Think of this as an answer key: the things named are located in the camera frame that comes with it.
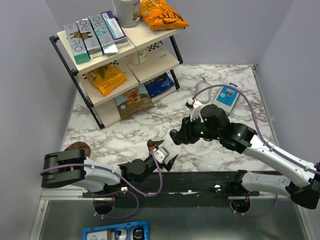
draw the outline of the chip bag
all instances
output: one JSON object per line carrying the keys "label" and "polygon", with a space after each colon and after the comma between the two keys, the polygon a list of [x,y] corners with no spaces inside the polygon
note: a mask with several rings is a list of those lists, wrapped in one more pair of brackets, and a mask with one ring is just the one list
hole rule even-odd
{"label": "chip bag", "polygon": [[166,0],[140,0],[141,15],[151,30],[182,29],[188,22]]}
{"label": "chip bag", "polygon": [[125,74],[117,66],[110,66],[109,63],[85,75],[104,96],[127,80]]}

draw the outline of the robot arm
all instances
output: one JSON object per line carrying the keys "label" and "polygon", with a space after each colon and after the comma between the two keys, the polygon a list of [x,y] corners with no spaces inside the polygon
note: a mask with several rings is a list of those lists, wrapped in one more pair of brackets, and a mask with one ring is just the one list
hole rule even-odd
{"label": "robot arm", "polygon": [[55,189],[73,185],[98,193],[106,186],[115,188],[126,186],[121,177],[129,182],[141,183],[157,168],[150,153],[151,149],[161,169],[165,168],[169,172],[175,163],[178,155],[166,161],[169,152],[164,147],[159,147],[162,143],[163,140],[149,140],[147,142],[149,156],[145,160],[135,159],[115,166],[91,160],[85,156],[85,151],[82,149],[47,154],[44,157],[43,171],[40,173],[41,187]]}
{"label": "robot arm", "polygon": [[[166,195],[164,197],[166,200],[160,201],[161,204],[167,203],[168,206],[171,206],[173,202],[168,199],[175,198],[174,195],[171,195],[172,193],[185,193],[193,190],[194,192],[208,193],[208,196],[212,197],[213,200],[217,197],[244,196],[248,192],[259,194],[259,191],[262,191],[290,197],[295,203],[308,209],[316,208],[320,196],[320,177],[318,174],[308,171],[307,168],[320,172],[319,163],[314,165],[299,159],[277,146],[268,148],[254,129],[245,124],[230,122],[225,111],[214,104],[201,109],[201,104],[195,101],[192,107],[191,115],[182,119],[180,130],[170,132],[170,136],[176,145],[194,144],[200,138],[205,141],[217,140],[225,148],[256,158],[282,175],[258,174],[239,170],[227,173],[232,176],[227,175],[223,178],[220,176],[220,172],[203,174],[200,172],[196,175],[181,172],[174,173],[174,175],[178,174],[181,177],[172,180],[174,175],[170,174],[169,171],[178,155],[169,161],[165,161],[169,152],[164,147],[159,147],[163,141],[153,142],[149,140],[147,142],[149,156],[145,160],[135,159],[111,167],[87,158],[84,151],[79,149],[47,154],[44,158],[44,170],[41,173],[41,186],[50,189],[74,185],[86,188],[94,193],[103,191],[103,193],[109,194],[114,190],[126,187],[127,183],[131,183],[135,186],[138,185],[138,188],[147,189],[149,193],[154,193],[156,192],[154,189],[158,187],[159,178],[152,176],[153,171],[157,168],[150,152],[152,150],[159,167],[168,171],[167,174],[162,173],[165,183],[162,193]],[[275,153],[275,150],[289,156],[306,168],[295,165],[281,157]],[[204,179],[197,181],[195,178],[200,175],[204,176]],[[220,185],[221,189],[213,188],[216,183],[219,183],[217,185]],[[182,198],[188,197],[192,198],[193,196],[184,195]]]}
{"label": "robot arm", "polygon": [[[247,191],[280,194],[290,197],[303,207],[316,208],[320,196],[320,179],[308,169],[319,171],[319,164],[314,165],[299,159],[277,146],[268,148],[254,129],[245,124],[230,122],[225,111],[214,104],[200,110],[200,104],[195,101],[189,108],[192,109],[191,116],[182,119],[181,129],[170,132],[176,145],[194,144],[200,138],[205,141],[219,140],[225,148],[260,160],[283,174],[275,176],[247,172],[241,180],[241,185]],[[275,150],[306,168],[286,160],[276,154]]]}

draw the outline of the white wall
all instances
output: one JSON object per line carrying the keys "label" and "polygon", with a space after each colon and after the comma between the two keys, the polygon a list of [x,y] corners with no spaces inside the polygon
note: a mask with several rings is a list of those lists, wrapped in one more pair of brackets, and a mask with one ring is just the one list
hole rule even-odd
{"label": "white wall", "polygon": [[[167,0],[190,27],[176,36],[187,64],[256,64],[294,0]],[[112,10],[111,0],[46,0],[59,27]]]}
{"label": "white wall", "polygon": [[59,151],[75,88],[49,36],[59,27],[43,0],[0,1],[0,232],[29,239],[44,155]]}
{"label": "white wall", "polygon": [[[257,75],[280,146],[320,162],[320,1],[295,0],[261,59]],[[310,211],[317,222],[320,206]]]}

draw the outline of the black shelf frame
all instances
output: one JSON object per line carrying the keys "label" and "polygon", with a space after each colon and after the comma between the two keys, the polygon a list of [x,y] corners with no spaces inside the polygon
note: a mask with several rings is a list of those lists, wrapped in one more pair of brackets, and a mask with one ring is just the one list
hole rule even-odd
{"label": "black shelf frame", "polygon": [[[180,51],[179,51],[179,48],[178,48],[178,45],[177,45],[177,42],[175,40],[175,37],[174,36],[170,36],[170,41],[171,41],[171,44],[173,46],[173,49],[174,49],[174,52],[175,52],[175,55],[179,61],[180,64],[182,64],[184,61],[181,57],[181,54],[180,54]],[[73,81],[76,89],[78,90],[80,96],[82,97],[86,107],[90,110],[96,124],[99,126],[100,129],[104,129],[105,128],[105,125],[103,123],[101,123],[97,117],[97,114],[94,112],[93,108],[94,108],[94,105],[93,103],[91,102],[90,99],[86,98],[84,92],[82,91],[80,85],[79,85],[79,82],[77,81],[76,79],[76,76],[78,75],[79,71],[77,69],[70,69],[69,65],[67,64],[64,56],[62,55],[58,45],[57,45],[57,42],[59,40],[59,37],[58,36],[51,36],[49,37],[49,40],[51,42],[51,44],[53,45],[54,47],[54,50],[56,51],[56,53],[58,54],[61,62],[63,63],[66,71],[68,72],[71,80]],[[178,82],[178,79],[177,79],[177,76],[175,74],[175,71],[173,69],[170,70],[170,73],[172,75],[172,78],[173,78],[173,81],[175,83],[175,88],[178,90],[180,88],[180,84]]]}

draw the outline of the white marble surface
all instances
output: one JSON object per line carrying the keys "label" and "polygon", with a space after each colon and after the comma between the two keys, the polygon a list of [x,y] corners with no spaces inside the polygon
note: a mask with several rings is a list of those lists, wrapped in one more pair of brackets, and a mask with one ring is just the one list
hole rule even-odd
{"label": "white marble surface", "polygon": [[[148,156],[147,140],[162,140],[170,155],[179,154],[171,171],[262,171],[270,167],[251,157],[223,148],[219,142],[199,140],[196,144],[174,145],[169,132],[179,129],[181,119],[189,115],[186,100],[195,93],[195,85],[205,77],[210,84],[235,83],[253,103],[261,132],[273,142],[268,119],[250,66],[180,65],[175,69],[181,88],[155,103],[155,108],[136,114],[100,130],[77,93],[64,146],[83,141],[97,156],[97,161],[116,165]],[[212,90],[211,99],[218,88]],[[231,122],[254,127],[251,112],[240,97],[229,116]]]}

